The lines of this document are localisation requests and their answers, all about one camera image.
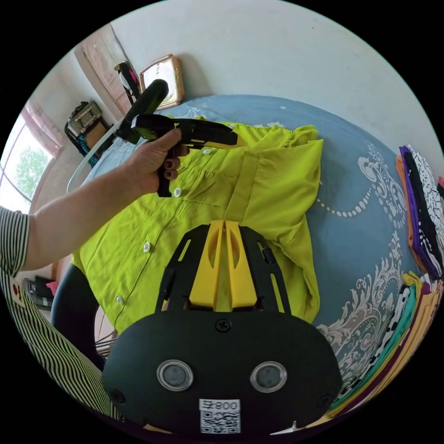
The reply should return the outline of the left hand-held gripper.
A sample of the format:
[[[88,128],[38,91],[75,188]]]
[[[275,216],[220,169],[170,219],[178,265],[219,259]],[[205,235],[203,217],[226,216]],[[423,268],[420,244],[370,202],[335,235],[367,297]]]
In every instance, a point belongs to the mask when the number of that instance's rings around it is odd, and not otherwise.
[[[242,137],[239,137],[233,129],[224,124],[196,119],[172,118],[159,114],[138,114],[134,117],[125,117],[118,127],[117,134],[121,139],[136,144],[139,140],[143,140],[143,143],[153,142],[174,129],[180,130],[180,143],[187,146],[189,151],[204,147],[231,150],[248,146]],[[125,169],[127,161],[120,167],[120,170],[129,179]],[[163,173],[164,170],[160,169],[159,188],[155,192],[161,198],[171,196],[169,191],[171,180],[162,177]],[[130,186],[134,188],[134,197],[141,197],[137,193],[136,186],[131,184]]]

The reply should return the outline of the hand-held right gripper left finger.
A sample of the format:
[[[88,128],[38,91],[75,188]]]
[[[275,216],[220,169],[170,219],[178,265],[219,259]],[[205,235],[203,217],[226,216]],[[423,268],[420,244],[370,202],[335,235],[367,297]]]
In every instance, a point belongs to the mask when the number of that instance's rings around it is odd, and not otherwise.
[[[194,308],[211,311],[216,309],[224,226],[223,220],[213,221],[209,225],[189,297]]]

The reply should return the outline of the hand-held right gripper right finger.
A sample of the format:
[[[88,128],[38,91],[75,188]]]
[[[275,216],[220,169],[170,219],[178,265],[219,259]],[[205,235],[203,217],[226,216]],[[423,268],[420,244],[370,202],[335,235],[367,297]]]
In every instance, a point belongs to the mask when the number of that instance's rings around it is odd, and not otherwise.
[[[232,311],[253,309],[257,296],[239,224],[225,222],[228,284]]]

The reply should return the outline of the person's left hand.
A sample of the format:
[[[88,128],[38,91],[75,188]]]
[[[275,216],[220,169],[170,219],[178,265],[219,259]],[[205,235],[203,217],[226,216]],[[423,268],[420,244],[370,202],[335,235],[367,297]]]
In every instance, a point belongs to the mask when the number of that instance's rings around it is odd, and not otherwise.
[[[189,153],[188,147],[180,142],[181,132],[174,129],[153,142],[143,143],[132,154],[125,169],[139,196],[157,192],[160,169],[167,180],[177,177],[180,158]]]

